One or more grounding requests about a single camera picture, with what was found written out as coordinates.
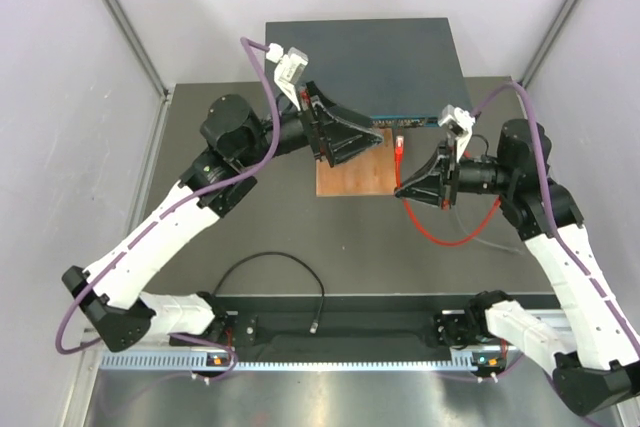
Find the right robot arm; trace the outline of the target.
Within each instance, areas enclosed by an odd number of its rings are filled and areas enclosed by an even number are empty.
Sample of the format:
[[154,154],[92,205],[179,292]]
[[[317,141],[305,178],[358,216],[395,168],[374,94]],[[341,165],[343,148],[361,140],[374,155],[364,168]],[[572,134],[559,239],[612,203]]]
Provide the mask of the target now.
[[442,141],[395,196],[438,208],[459,193],[496,197],[508,223],[549,280],[571,332],[557,332],[513,296],[485,291],[465,306],[467,336],[506,341],[551,379],[563,403],[587,416],[639,395],[639,335],[622,312],[590,247],[586,224],[567,188],[547,163],[544,128],[506,121],[493,156],[470,158]]

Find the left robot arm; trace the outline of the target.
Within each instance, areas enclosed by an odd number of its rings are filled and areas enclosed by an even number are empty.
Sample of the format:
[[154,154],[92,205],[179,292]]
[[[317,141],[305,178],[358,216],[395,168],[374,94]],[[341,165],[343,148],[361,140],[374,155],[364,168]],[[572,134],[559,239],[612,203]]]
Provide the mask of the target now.
[[274,157],[310,148],[330,166],[382,144],[372,120],[327,98],[314,83],[297,92],[301,104],[261,119],[238,94],[216,99],[200,133],[205,149],[164,200],[117,247],[87,267],[72,266],[62,282],[112,352],[142,340],[183,335],[216,343],[227,314],[214,296],[146,292],[150,280],[191,240],[222,221],[256,186],[256,173]]

